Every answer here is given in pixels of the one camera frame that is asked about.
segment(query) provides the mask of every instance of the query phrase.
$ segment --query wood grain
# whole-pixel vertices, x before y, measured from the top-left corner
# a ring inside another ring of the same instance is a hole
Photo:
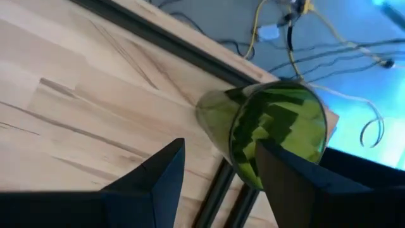
[[[116,1],[257,80],[275,80],[147,3]],[[175,227],[190,227],[222,159],[194,105],[232,86],[67,0],[0,0],[0,31],[0,190],[98,190],[184,137]],[[213,227],[241,185],[236,177]],[[276,227],[264,194],[246,227]]]

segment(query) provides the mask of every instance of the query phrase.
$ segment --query gray floor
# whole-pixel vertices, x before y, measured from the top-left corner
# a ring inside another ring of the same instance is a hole
[[[153,4],[158,5],[162,1],[153,0]],[[405,37],[405,33],[383,15],[373,5],[373,1],[313,0],[313,3],[318,11],[324,14],[348,40],[373,42]],[[258,3],[259,0],[182,0],[165,6],[162,10],[167,13],[181,11],[192,18],[212,39],[235,39],[249,42],[254,11]],[[397,7],[405,12],[405,3],[403,6],[398,5]],[[269,0],[263,6],[259,24],[275,23],[281,15],[279,7]],[[305,48],[316,44],[333,44],[337,41],[315,15],[306,15],[297,22],[294,28],[293,42],[295,48]],[[274,40],[274,43],[284,46],[282,38]],[[274,49],[268,43],[257,43],[255,48],[256,56],[252,62],[263,69],[268,70],[288,61],[284,50]],[[405,49],[404,46],[385,46],[373,50],[381,53],[402,49]],[[326,49],[296,53],[295,58],[322,51],[326,51]],[[335,58],[336,56],[333,56],[300,63],[299,69],[304,72]],[[319,68],[317,71],[305,75],[305,79],[317,79],[337,70],[359,68],[372,63],[369,57],[340,61],[333,66]],[[277,70],[274,74],[278,77],[293,76],[294,71],[291,66],[287,66]],[[403,101],[405,98],[405,69],[386,70],[375,66],[361,73],[336,75],[316,83],[344,94],[370,99],[380,109],[383,116],[397,117],[386,119],[385,137],[376,148],[364,148],[360,145],[359,134],[364,124],[375,118],[373,111],[362,102],[348,101],[319,91],[319,95],[326,104],[340,116],[337,130],[329,146],[391,167],[405,169],[405,102]],[[377,126],[369,128],[365,135],[366,143],[373,143],[377,136],[377,129]]]

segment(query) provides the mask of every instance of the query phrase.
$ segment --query wooden table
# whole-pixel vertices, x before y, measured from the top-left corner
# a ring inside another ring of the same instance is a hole
[[[143,1],[120,4],[256,80],[275,80]],[[98,190],[184,137],[176,227],[190,227],[222,159],[194,105],[231,86],[67,0],[0,0],[0,31],[0,190]],[[235,178],[214,227],[241,185]],[[246,227],[276,226],[260,194]]]

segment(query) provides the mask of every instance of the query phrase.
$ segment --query glass rim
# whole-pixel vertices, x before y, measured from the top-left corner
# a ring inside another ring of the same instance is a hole
[[[323,117],[323,122],[325,124],[325,132],[324,132],[324,136],[323,136],[323,146],[322,146],[322,153],[321,156],[319,157],[319,160],[317,163],[320,162],[320,160],[322,159],[324,150],[327,146],[327,138],[328,138],[328,122],[327,122],[327,116],[325,113],[325,109],[323,107],[322,101],[320,99],[320,97],[313,91],[311,90],[311,88],[309,88],[308,86],[305,86],[303,84],[300,84],[298,82],[286,82],[286,81],[275,81],[275,82],[267,82],[264,84],[257,84],[258,86],[262,86],[261,88],[257,89],[256,91],[252,92],[252,94],[250,94],[246,100],[244,101],[243,104],[241,104],[238,107],[238,110],[235,113],[235,116],[232,119],[232,124],[231,124],[231,128],[229,130],[229,137],[228,137],[228,150],[229,150],[229,157],[230,160],[232,162],[232,166],[235,169],[235,171],[237,172],[238,176],[240,177],[240,179],[247,184],[249,187],[253,188],[253,189],[258,189],[260,191],[263,191],[263,188],[258,188],[257,186],[255,186],[250,180],[249,178],[246,177],[246,175],[241,172],[241,169],[239,167],[239,164],[235,161],[234,158],[234,154],[232,153],[232,132],[234,131],[234,127],[235,127],[235,122],[237,117],[239,116],[240,112],[242,111],[242,109],[246,106],[246,104],[248,104],[248,102],[258,93],[263,92],[265,89],[269,89],[271,87],[277,86],[277,85],[286,85],[286,86],[296,86],[298,88],[302,88],[307,90],[310,94],[312,94],[314,96],[314,98],[318,101],[318,104],[321,106],[321,112],[322,112],[322,117]]]

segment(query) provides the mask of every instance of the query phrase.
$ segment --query green glass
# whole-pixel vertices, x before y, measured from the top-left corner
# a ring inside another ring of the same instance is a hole
[[[263,189],[255,160],[258,139],[318,163],[327,140],[325,110],[315,93],[296,82],[256,84],[212,91],[196,115],[209,138],[251,187]]]

